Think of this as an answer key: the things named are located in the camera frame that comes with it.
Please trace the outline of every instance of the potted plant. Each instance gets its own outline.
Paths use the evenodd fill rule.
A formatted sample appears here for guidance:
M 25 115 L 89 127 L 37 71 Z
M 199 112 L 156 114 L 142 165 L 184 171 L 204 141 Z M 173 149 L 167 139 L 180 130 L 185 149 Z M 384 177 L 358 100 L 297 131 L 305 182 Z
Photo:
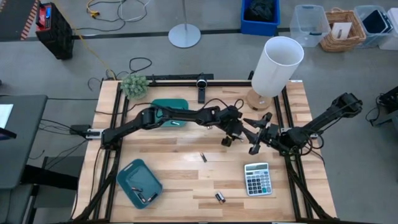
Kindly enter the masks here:
M 123 78 L 121 89 L 129 100 L 141 99 L 147 95 L 148 85 L 145 76 L 130 74 Z

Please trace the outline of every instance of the calculator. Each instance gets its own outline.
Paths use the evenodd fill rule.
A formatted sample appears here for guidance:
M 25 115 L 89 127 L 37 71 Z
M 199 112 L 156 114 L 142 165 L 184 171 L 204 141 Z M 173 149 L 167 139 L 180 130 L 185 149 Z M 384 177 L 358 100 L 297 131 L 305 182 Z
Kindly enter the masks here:
M 271 178 L 268 163 L 259 162 L 244 166 L 246 190 L 249 196 L 272 194 Z

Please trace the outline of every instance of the floor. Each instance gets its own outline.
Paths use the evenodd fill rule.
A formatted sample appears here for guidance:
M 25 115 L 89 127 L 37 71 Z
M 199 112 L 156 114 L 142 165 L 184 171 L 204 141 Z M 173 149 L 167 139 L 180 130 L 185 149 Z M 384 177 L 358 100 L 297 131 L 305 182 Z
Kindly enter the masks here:
M 318 4 L 329 11 L 332 7 L 353 9 L 357 5 L 377 4 L 385 9 L 397 7 L 395 0 L 280 0 L 281 25 L 288 27 L 297 4 Z M 95 21 L 85 14 L 86 1 L 60 1 L 61 9 L 76 27 L 113 28 L 116 24 Z M 167 32 L 183 21 L 180 1 L 152 0 L 148 16 L 113 33 Z M 108 19 L 116 17 L 117 4 L 95 9 Z M 139 15 L 140 6 L 128 1 L 126 17 Z M 240 0 L 189 0 L 188 21 L 201 30 L 238 29 Z M 84 30 L 85 35 L 100 32 Z M 143 75 L 214 73 L 217 79 L 246 79 L 255 69 L 261 49 L 269 37 L 242 34 L 202 35 L 190 49 L 172 46 L 167 36 L 109 38 L 87 40 L 88 45 L 115 71 L 128 69 L 129 59 L 147 57 L 153 65 Z M 62 98 L 96 98 L 99 88 L 87 87 L 91 77 L 104 77 L 104 67 L 75 41 L 73 59 L 55 60 L 38 41 L 0 42 L 0 75 L 4 85 L 0 94 L 46 94 Z M 330 54 L 320 47 L 306 48 L 305 59 L 292 79 L 305 84 L 308 101 L 315 117 L 344 92 L 352 92 L 363 100 L 363 112 L 345 119 L 329 129 L 322 154 L 326 162 L 333 200 L 342 220 L 376 223 L 396 223 L 398 214 L 398 138 L 391 124 L 373 128 L 365 120 L 375 106 L 374 99 L 398 83 L 398 52 L 377 49 L 356 49 L 343 54 Z M 142 65 L 135 63 L 134 68 Z M 65 124 L 90 124 L 95 101 L 49 101 L 44 118 Z M 45 150 L 45 156 L 78 144 L 80 139 L 39 132 L 31 157 Z M 73 153 L 83 156 L 85 147 Z M 43 157 L 29 163 L 40 166 Z M 70 216 L 72 203 L 57 208 L 39 209 L 36 223 L 59 222 Z

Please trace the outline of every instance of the lamp shade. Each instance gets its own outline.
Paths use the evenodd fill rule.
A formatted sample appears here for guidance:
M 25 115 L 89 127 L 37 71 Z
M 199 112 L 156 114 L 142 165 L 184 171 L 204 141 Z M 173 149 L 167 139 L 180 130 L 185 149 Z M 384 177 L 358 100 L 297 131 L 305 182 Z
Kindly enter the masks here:
M 269 39 L 251 81 L 254 91 L 260 96 L 277 96 L 304 58 L 303 47 L 288 37 Z

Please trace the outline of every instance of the wicker basket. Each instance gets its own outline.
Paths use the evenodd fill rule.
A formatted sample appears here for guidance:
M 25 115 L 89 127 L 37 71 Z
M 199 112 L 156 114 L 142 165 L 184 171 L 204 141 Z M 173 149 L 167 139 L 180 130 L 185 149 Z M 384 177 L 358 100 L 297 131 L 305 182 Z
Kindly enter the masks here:
M 346 40 L 336 40 L 331 35 L 331 32 L 325 36 L 321 41 L 321 46 L 327 52 L 345 52 L 353 49 L 358 44 L 366 39 L 366 34 L 363 31 L 358 18 L 355 16 L 354 11 L 343 11 L 339 8 L 333 8 L 331 12 L 326 12 L 329 24 L 335 22 L 352 22 L 351 30 L 348 33 Z

